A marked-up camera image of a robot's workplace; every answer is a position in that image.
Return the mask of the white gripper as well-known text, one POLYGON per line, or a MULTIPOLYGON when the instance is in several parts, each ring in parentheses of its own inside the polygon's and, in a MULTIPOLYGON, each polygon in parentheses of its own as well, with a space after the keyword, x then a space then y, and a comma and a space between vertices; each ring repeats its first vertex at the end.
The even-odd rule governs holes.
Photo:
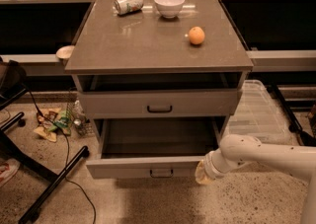
POLYGON ((210 151, 203 161, 199 161, 195 171, 196 182, 199 185, 209 185, 213 180, 221 179, 226 174, 227 163, 220 150, 210 151))

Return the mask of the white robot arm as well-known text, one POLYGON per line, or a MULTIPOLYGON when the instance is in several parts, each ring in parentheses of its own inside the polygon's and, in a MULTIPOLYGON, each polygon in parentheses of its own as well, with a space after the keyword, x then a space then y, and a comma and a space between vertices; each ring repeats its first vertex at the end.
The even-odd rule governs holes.
POLYGON ((197 164, 196 181, 207 185, 252 162, 308 183, 300 224, 316 224, 316 148, 262 143, 249 135, 229 134, 197 164))

